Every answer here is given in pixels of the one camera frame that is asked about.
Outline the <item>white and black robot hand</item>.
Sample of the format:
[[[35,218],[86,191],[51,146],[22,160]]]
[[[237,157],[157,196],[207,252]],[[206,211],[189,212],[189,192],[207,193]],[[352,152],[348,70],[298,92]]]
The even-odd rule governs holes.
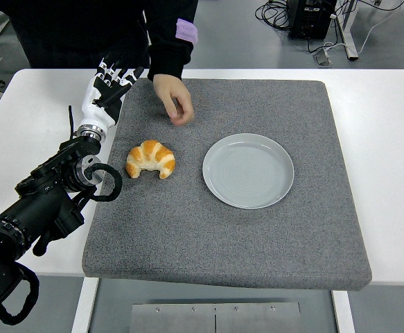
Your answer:
[[[113,61],[110,55],[102,58],[87,86],[82,102],[83,120],[78,133],[83,135],[95,132],[103,136],[109,128],[115,126],[125,95],[143,71],[143,67],[137,67],[129,72],[121,66],[120,60]]]

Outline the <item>person's hand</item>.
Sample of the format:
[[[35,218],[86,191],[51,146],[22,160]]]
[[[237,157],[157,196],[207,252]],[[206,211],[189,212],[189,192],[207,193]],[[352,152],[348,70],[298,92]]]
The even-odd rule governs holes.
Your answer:
[[[168,74],[156,74],[153,86],[156,95],[164,104],[171,123],[183,126],[194,120],[191,94],[179,78]]]

